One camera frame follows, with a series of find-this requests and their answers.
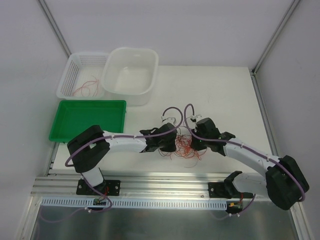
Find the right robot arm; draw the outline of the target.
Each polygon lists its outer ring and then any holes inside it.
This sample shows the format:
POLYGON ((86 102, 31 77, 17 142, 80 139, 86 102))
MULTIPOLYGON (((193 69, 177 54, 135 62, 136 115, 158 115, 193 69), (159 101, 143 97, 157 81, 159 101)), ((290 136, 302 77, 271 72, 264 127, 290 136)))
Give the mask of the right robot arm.
POLYGON ((310 186, 296 160, 285 155, 268 155, 244 144, 229 132, 220 132, 209 117, 191 116, 190 147, 196 151, 210 149, 224 157, 237 160, 254 173, 234 171, 213 192, 221 198, 236 198, 241 193, 269 197, 280 209, 289 210, 302 202, 310 186))

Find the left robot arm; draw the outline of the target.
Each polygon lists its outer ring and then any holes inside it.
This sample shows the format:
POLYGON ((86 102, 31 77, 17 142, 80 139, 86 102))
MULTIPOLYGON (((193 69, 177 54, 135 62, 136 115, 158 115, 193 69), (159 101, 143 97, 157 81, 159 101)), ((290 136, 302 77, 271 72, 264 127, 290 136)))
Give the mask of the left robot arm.
POLYGON ((136 135, 103 131, 93 125, 67 143, 75 171, 82 175, 87 188, 95 195, 105 189, 105 179, 98 163, 107 153, 153 153, 176 151, 177 128, 171 123, 140 130, 136 135))

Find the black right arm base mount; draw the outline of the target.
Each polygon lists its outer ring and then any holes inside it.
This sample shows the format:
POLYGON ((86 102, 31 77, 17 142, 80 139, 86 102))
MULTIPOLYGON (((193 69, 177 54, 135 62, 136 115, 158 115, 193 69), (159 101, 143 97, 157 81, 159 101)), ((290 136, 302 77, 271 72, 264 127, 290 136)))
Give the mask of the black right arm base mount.
POLYGON ((240 198, 241 193, 231 183, 224 182, 209 182, 208 194, 210 198, 240 198))

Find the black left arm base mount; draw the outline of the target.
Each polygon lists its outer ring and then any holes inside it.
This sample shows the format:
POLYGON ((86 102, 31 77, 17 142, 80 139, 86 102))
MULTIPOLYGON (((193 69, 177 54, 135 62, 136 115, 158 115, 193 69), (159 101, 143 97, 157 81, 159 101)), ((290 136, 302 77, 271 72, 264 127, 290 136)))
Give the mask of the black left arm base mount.
MULTIPOLYGON (((107 196, 119 196, 121 189, 120 180, 104 180, 98 186, 94 187, 95 190, 101 194, 106 194, 107 196)), ((79 196, 99 196, 98 193, 93 191, 85 182, 84 179, 80 179, 77 183, 76 195, 79 196)))

